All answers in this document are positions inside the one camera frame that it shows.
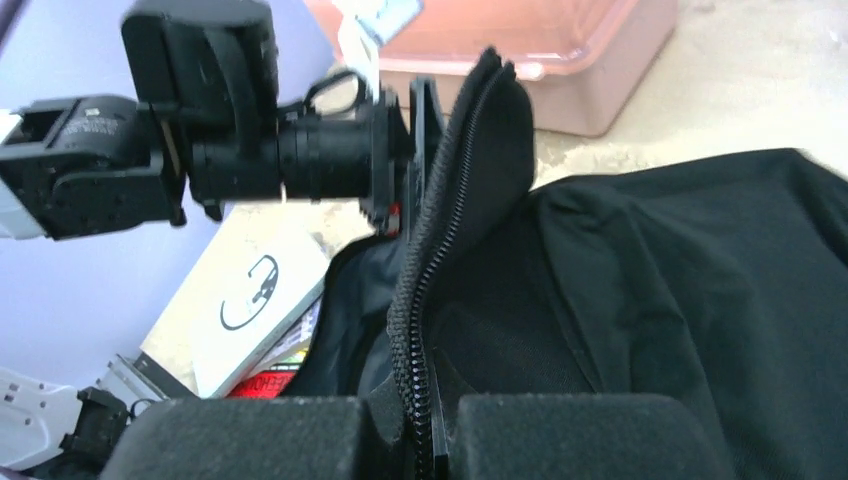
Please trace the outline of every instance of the beige surface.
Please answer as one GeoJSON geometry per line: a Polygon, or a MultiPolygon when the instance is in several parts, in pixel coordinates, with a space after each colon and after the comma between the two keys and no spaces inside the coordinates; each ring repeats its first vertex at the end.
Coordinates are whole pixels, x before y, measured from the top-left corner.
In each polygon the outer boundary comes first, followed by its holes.
{"type": "MultiPolygon", "coordinates": [[[[536,140],[538,184],[784,146],[848,173],[848,2],[681,0],[675,37],[608,135],[538,132],[536,140]]],[[[219,265],[252,255],[251,245],[281,219],[306,225],[334,249],[367,233],[352,203],[242,206],[222,226],[219,265]]],[[[196,271],[186,286],[192,278],[207,287],[217,281],[196,271]]],[[[143,348],[192,386],[184,324],[205,298],[181,297],[143,348]]]]}

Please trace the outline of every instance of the red label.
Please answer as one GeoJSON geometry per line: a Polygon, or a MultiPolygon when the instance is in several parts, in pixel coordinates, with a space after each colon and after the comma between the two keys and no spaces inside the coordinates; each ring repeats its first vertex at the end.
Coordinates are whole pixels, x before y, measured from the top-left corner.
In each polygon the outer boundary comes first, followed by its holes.
{"type": "Polygon", "coordinates": [[[228,395],[230,398],[274,398],[286,388],[294,371],[268,371],[239,383],[228,395]]]}

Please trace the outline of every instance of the pink plastic container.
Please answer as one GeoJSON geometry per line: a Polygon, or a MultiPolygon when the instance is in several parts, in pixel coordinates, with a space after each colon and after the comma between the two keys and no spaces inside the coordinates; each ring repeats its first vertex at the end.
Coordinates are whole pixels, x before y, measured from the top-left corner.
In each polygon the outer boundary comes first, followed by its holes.
{"type": "MultiPolygon", "coordinates": [[[[341,13],[330,0],[305,1],[335,43],[341,13]]],[[[677,2],[424,0],[381,50],[381,80],[405,92],[416,75],[432,74],[449,112],[480,52],[494,45],[515,62],[537,128],[600,136],[674,30],[677,2]]]]}

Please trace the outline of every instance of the black logo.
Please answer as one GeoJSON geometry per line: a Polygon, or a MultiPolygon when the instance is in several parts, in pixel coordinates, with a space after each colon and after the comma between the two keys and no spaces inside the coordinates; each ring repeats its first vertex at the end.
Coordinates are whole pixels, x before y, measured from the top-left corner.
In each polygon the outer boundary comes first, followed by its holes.
{"type": "Polygon", "coordinates": [[[221,326],[231,332],[252,322],[268,304],[279,278],[277,261],[264,255],[247,271],[247,278],[244,290],[221,302],[221,326]]]}

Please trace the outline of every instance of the robotic arm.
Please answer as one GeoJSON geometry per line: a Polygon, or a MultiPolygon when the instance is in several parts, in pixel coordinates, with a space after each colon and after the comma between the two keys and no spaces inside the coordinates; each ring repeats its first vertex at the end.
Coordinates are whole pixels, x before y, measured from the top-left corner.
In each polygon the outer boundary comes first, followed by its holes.
{"type": "Polygon", "coordinates": [[[0,116],[0,237],[55,240],[186,223],[186,181],[216,221],[240,200],[358,198],[379,234],[409,230],[442,131],[434,85],[368,93],[350,71],[276,104],[268,5],[139,0],[121,27],[138,102],[111,95],[37,101],[0,116]],[[315,99],[351,78],[344,111],[315,99]]]}

